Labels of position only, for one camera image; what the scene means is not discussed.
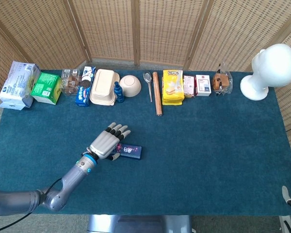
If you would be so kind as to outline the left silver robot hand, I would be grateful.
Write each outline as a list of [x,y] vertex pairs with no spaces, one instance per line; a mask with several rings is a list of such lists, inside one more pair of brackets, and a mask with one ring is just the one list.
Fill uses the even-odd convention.
[[87,151],[95,158],[106,159],[117,144],[130,133],[131,130],[128,130],[127,125],[122,126],[121,124],[113,122],[99,134],[87,148]]

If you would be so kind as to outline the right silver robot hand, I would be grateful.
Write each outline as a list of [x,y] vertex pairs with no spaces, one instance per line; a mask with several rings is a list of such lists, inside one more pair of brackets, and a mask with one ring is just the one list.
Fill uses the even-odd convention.
[[[282,196],[287,205],[291,207],[291,197],[286,186],[282,186]],[[291,215],[279,216],[281,232],[291,233]]]

